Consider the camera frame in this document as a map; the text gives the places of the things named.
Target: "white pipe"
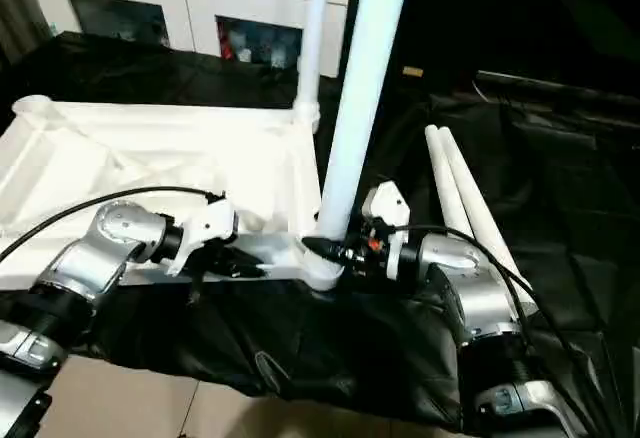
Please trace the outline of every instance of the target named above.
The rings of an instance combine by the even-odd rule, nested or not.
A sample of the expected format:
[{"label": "white pipe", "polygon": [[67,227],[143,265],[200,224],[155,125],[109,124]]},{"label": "white pipe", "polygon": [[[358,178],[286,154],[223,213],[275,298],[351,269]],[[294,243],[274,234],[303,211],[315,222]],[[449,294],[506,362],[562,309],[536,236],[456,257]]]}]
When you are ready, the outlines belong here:
[{"label": "white pipe", "polygon": [[449,166],[449,160],[440,141],[438,128],[435,125],[429,125],[424,129],[424,134],[427,138],[431,167],[433,168],[433,176],[436,181],[444,224],[449,228],[454,228],[467,235],[473,236],[469,219],[467,218],[462,200],[460,199],[456,181],[453,178],[453,173]]},{"label": "white pipe", "polygon": [[344,238],[404,0],[360,0],[317,234]]},{"label": "white pipe", "polygon": [[320,48],[327,0],[307,0],[307,22],[302,34],[298,94],[293,105],[298,116],[306,116],[314,130],[320,120],[318,83],[320,82]]},{"label": "white pipe", "polygon": [[[504,238],[502,238],[498,225],[496,225],[493,215],[484,201],[482,193],[476,181],[473,179],[467,163],[464,161],[464,157],[456,144],[456,140],[451,134],[451,130],[447,127],[442,127],[438,130],[438,133],[476,239],[484,245],[503,266],[522,278],[516,262],[513,260],[509,248],[504,242]],[[535,306],[533,305],[533,300],[520,286],[515,283],[514,285],[520,301],[523,304],[529,304],[530,306],[527,308],[532,309]]]}]

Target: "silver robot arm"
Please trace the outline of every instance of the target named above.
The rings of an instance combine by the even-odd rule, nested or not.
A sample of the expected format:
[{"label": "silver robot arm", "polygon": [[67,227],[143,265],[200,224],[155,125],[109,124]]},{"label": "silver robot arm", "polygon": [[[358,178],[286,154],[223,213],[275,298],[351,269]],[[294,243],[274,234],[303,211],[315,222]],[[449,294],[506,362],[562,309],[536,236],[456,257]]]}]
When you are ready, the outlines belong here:
[{"label": "silver robot arm", "polygon": [[[200,220],[206,221],[202,227]],[[86,235],[65,247],[0,320],[0,438],[35,436],[51,403],[47,388],[127,263],[175,259],[171,272],[178,273],[204,241],[230,238],[235,223],[224,199],[196,213],[184,229],[131,202],[101,207]]]},{"label": "silver robot arm", "polygon": [[563,400],[525,347],[511,294],[487,256],[440,234],[427,234],[418,246],[404,240],[397,246],[402,231],[364,208],[363,216],[361,233],[344,243],[302,241],[355,274],[385,275],[408,292],[418,282],[437,291],[458,348],[466,426],[480,436],[577,438]]}]

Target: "black cloth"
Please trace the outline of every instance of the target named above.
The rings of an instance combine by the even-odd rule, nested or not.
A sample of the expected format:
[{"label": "black cloth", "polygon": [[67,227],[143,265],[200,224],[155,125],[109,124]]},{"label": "black cloth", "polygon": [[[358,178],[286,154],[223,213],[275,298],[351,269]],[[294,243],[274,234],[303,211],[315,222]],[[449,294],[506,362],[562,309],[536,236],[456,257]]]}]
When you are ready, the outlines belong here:
[{"label": "black cloth", "polygon": [[[63,35],[0,79],[2,106],[41,93],[57,100],[286,107],[294,74],[213,57]],[[321,81],[320,176],[339,85]],[[359,189],[393,179],[413,223],[441,224],[424,127],[450,126],[506,242],[598,376],[613,421],[632,428],[640,331],[635,254],[640,131],[517,107],[428,99],[388,90]],[[456,351],[439,301],[345,277],[330,293],[300,282],[119,289],[77,352],[122,366],[224,383],[249,395],[311,399],[461,429]],[[0,316],[14,293],[0,298]],[[544,321],[539,351],[578,398],[573,371]]]}]

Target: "curtain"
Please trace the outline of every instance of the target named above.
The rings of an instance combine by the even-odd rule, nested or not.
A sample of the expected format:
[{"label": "curtain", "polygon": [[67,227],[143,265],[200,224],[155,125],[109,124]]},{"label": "curtain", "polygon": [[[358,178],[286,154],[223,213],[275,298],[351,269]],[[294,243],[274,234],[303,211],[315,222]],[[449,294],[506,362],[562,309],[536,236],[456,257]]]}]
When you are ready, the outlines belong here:
[{"label": "curtain", "polygon": [[0,0],[0,66],[6,68],[51,37],[38,0]]},{"label": "curtain", "polygon": [[351,51],[353,29],[356,25],[358,4],[360,4],[360,0],[349,0],[347,4],[347,18],[344,24],[344,34],[342,35],[342,54],[340,55],[340,68],[338,71],[338,79],[340,82],[344,82],[344,76],[347,73],[347,62],[349,61],[349,52]]}]

